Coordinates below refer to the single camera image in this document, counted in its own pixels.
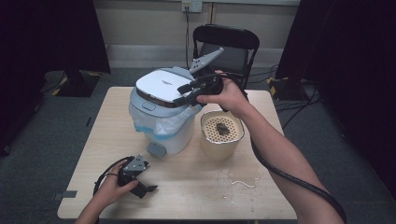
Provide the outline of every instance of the baseboard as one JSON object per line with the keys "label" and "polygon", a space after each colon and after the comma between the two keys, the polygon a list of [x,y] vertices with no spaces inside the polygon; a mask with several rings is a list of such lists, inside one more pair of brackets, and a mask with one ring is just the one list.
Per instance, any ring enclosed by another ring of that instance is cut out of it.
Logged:
{"label": "baseboard", "polygon": [[[108,45],[110,67],[187,67],[186,49],[181,46]],[[283,49],[259,49],[253,67],[271,67],[279,63]],[[188,52],[191,65],[192,49]]]}

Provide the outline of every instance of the wall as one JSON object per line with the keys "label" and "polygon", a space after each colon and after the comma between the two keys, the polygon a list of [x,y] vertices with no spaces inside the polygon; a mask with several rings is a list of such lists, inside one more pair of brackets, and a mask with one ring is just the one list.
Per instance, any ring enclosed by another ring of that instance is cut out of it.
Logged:
{"label": "wall", "polygon": [[[146,55],[152,55],[153,50],[167,51],[169,47],[178,49],[178,52],[185,50],[187,19],[181,11],[180,1],[97,0],[94,3],[107,45],[113,48],[127,45],[134,49],[144,46]],[[257,57],[268,58],[265,55],[275,53],[275,58],[269,59],[273,62],[269,64],[276,63],[285,46],[296,10],[297,6],[203,2],[202,13],[189,14],[189,49],[192,49],[191,35],[195,27],[210,22],[231,25],[255,33],[261,41],[261,51],[265,51],[262,55],[259,52]],[[179,55],[180,58],[172,59],[172,63],[183,61],[184,54],[180,52]]]}

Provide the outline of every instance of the gray carpet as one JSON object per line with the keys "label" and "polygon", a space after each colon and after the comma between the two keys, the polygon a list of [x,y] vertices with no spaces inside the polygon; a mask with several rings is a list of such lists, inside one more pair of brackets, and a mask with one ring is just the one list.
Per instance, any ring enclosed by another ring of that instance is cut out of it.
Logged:
{"label": "gray carpet", "polygon": [[[0,223],[73,223],[57,217],[60,201],[52,198],[67,188],[106,91],[112,86],[134,86],[139,77],[151,70],[112,69],[111,75],[100,78],[91,98],[54,97],[50,91],[46,92],[38,112],[12,142],[11,154],[0,159]],[[256,68],[252,73],[265,71],[269,69]],[[48,83],[43,89],[56,84],[61,76],[62,72],[48,73]],[[252,77],[251,81],[263,80],[266,76]],[[252,83],[247,88],[268,90],[265,82]],[[276,108],[284,109],[299,103],[275,101],[275,104]],[[285,124],[296,111],[279,112],[281,123]],[[348,223],[396,223],[396,203],[367,161],[342,137],[336,118],[322,102],[302,110],[284,133],[305,154],[321,181],[344,206]],[[108,220],[103,223],[129,222]]]}

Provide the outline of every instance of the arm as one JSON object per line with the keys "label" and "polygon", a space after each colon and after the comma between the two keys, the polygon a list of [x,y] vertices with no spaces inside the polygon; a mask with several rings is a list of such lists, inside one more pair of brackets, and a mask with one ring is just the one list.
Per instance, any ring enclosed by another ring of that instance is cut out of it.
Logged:
{"label": "arm", "polygon": [[117,174],[119,173],[120,167],[125,162],[126,161],[122,161],[115,165],[113,169],[111,169],[109,175],[106,177],[99,190],[96,192],[96,194],[82,210],[81,214],[78,216],[78,219],[76,220],[77,224],[95,223],[102,211],[107,206],[116,202],[120,196],[136,187],[137,180],[134,180],[123,187],[120,187],[117,183]]}
{"label": "arm", "polygon": [[[200,95],[197,101],[219,104],[230,110],[234,116],[244,121],[266,161],[290,175],[326,190],[300,150],[268,123],[230,79],[224,78],[223,83],[224,89],[220,95]],[[296,212],[299,223],[343,223],[332,206],[318,195],[278,175],[270,174]]]}

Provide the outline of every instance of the table top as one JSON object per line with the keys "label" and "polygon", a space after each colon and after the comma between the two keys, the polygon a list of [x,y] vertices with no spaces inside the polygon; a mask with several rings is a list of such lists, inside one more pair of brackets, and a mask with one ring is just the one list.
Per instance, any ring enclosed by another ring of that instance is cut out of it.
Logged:
{"label": "table top", "polygon": [[[114,161],[142,154],[149,168],[138,179],[159,187],[139,199],[125,194],[103,211],[100,218],[115,219],[295,219],[295,213],[269,172],[251,149],[248,129],[227,161],[212,161],[200,148],[201,116],[220,109],[207,105],[196,115],[194,135],[175,155],[152,157],[148,140],[134,130],[128,111],[132,87],[113,87],[93,124],[67,190],[75,198],[63,198],[60,218],[77,218],[92,197],[94,182]],[[282,128],[268,91],[247,91],[249,101],[281,133]]]}

